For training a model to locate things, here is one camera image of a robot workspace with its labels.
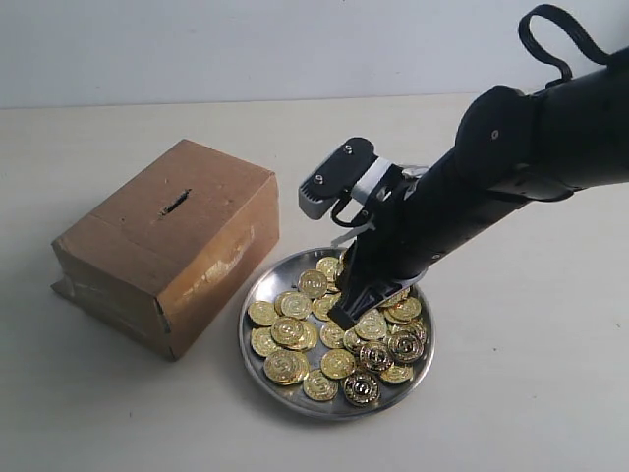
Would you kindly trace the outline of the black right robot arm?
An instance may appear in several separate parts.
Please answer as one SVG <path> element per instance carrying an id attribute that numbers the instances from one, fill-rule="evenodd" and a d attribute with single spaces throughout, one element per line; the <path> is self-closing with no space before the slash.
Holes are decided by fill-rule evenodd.
<path id="1" fill-rule="evenodd" d="M 606 67 L 525 95 L 496 86 L 464 114 L 453 147 L 421 177 L 391 167 L 370 196 L 330 316 L 341 327 L 531 202 L 628 179 L 628 72 Z"/>

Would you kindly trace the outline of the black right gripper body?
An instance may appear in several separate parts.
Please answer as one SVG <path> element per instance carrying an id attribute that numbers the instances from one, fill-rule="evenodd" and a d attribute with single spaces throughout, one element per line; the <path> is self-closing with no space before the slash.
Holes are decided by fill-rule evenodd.
<path id="1" fill-rule="evenodd" d="M 367 228 L 355 238 L 358 274 L 420 277 L 445 256 L 445 174 L 440 165 L 418 177 L 392 164 L 366 204 Z"/>

